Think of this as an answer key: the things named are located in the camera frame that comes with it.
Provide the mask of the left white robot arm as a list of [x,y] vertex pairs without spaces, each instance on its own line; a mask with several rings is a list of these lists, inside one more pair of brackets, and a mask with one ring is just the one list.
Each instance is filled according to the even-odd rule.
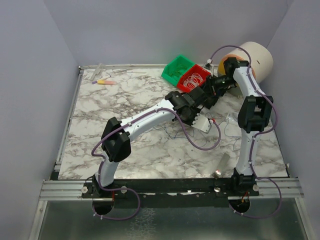
[[109,186],[114,181],[119,162],[131,154],[131,142],[159,124],[178,120],[183,126],[208,133],[211,128],[210,121],[200,114],[199,108],[205,105],[206,99],[206,94],[200,87],[184,94],[171,91],[159,103],[135,116],[123,120],[110,118],[101,140],[91,152],[97,157],[95,150],[99,146],[104,151],[104,154],[100,155],[103,160],[94,176],[97,185],[100,188]]

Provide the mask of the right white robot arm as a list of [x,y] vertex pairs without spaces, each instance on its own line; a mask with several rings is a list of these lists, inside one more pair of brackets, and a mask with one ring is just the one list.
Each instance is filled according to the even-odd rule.
[[207,96],[204,106],[210,109],[227,90],[240,88],[244,97],[237,115],[237,123],[241,128],[241,147],[231,178],[236,186],[253,185],[257,178],[253,167],[258,141],[269,124],[273,97],[266,96],[260,89],[249,61],[229,57],[223,62],[223,66],[224,75],[207,76],[201,87]]

